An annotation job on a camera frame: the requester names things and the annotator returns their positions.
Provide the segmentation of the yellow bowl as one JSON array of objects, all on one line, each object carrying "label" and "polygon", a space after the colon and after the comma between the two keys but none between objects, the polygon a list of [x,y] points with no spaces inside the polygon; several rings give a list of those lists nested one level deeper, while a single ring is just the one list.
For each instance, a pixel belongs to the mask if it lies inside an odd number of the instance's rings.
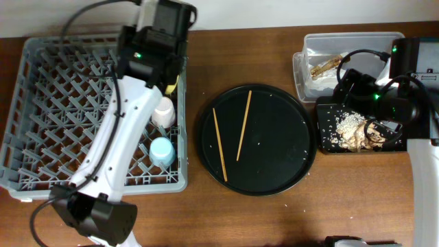
[{"label": "yellow bowl", "polygon": [[180,76],[177,75],[177,77],[176,77],[176,81],[175,81],[173,84],[168,84],[168,85],[167,85],[167,87],[166,87],[166,89],[165,89],[165,94],[166,94],[166,95],[171,95],[171,94],[176,90],[176,88],[177,88],[177,86],[178,86],[178,82],[179,82],[179,80],[180,80]]}]

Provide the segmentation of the pink cup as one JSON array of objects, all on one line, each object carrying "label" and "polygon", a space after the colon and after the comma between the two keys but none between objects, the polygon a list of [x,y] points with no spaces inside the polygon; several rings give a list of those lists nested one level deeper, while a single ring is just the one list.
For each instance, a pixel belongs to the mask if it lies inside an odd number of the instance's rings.
[{"label": "pink cup", "polygon": [[152,123],[163,128],[170,128],[176,121],[176,112],[173,102],[163,97],[152,114]]}]

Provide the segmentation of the wooden chopstick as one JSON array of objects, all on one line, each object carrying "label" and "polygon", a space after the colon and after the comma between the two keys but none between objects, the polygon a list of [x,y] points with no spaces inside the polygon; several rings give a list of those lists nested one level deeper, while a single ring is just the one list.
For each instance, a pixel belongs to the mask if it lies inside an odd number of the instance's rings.
[{"label": "wooden chopstick", "polygon": [[244,135],[245,135],[245,131],[246,131],[246,123],[247,123],[247,119],[248,119],[248,111],[250,108],[251,97],[252,97],[252,91],[248,91],[248,98],[247,98],[247,102],[246,102],[246,109],[244,112],[244,119],[243,119],[243,123],[242,123],[242,127],[241,127],[241,134],[240,134],[240,138],[239,138],[239,146],[238,146],[238,150],[237,150],[236,161],[239,161],[239,158],[241,155],[241,147],[243,144]]},{"label": "wooden chopstick", "polygon": [[218,149],[219,149],[219,157],[220,157],[220,162],[221,162],[221,166],[222,166],[222,173],[223,173],[224,181],[227,183],[228,176],[226,173],[226,166],[225,166],[225,162],[224,162],[224,153],[223,153],[223,149],[222,149],[220,129],[219,129],[218,122],[217,122],[217,115],[216,115],[215,108],[213,108],[212,111],[213,111],[213,120],[214,120],[214,124],[215,124],[215,133],[216,133],[216,137],[217,137],[217,144],[218,144]]}]

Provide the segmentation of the blue cup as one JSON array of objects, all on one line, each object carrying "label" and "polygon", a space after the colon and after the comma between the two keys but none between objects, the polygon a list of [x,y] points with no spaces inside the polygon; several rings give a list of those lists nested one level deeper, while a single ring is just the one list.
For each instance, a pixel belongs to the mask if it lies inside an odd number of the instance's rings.
[{"label": "blue cup", "polygon": [[151,142],[149,156],[153,165],[168,168],[175,161],[176,151],[169,139],[157,137]]}]

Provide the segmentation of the snack wrapper waste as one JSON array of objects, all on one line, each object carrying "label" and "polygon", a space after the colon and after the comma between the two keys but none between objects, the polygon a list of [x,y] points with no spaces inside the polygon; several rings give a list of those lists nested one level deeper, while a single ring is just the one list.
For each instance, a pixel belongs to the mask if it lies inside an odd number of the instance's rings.
[{"label": "snack wrapper waste", "polygon": [[316,77],[320,76],[325,71],[337,67],[342,59],[343,59],[343,55],[339,54],[327,60],[326,62],[323,62],[322,64],[314,66],[312,69],[310,69],[311,78],[314,80]]}]

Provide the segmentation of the food scraps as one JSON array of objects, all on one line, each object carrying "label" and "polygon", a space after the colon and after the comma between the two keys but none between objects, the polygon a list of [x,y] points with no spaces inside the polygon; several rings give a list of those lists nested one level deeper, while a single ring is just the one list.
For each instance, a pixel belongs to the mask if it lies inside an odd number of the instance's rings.
[{"label": "food scraps", "polygon": [[342,148],[350,152],[373,151],[381,148],[387,139],[376,130],[376,125],[371,123],[368,128],[368,136],[364,134],[366,118],[359,113],[342,113],[341,117],[335,118],[335,133],[331,135],[331,147]]}]

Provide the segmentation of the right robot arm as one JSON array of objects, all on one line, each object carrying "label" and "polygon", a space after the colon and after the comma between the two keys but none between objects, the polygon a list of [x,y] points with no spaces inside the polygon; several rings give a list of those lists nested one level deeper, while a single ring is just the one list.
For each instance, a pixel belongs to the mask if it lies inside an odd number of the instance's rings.
[{"label": "right robot arm", "polygon": [[400,127],[392,137],[404,137],[414,179],[414,246],[438,245],[438,39],[400,38],[390,52],[372,51],[390,65],[389,82],[355,69],[337,74],[331,96],[316,101],[318,127],[324,108],[339,106],[366,117],[363,132],[380,121]]}]

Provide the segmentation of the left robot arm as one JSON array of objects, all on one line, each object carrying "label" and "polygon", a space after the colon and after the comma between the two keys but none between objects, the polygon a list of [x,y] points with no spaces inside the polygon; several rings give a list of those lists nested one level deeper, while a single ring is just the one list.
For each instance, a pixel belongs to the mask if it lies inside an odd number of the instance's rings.
[{"label": "left robot arm", "polygon": [[69,184],[52,187],[46,206],[94,246],[136,246],[138,209],[122,200],[137,145],[167,88],[187,60],[187,36],[198,11],[181,1],[159,1],[151,25],[121,29],[117,63],[108,73],[112,95],[92,146]]}]

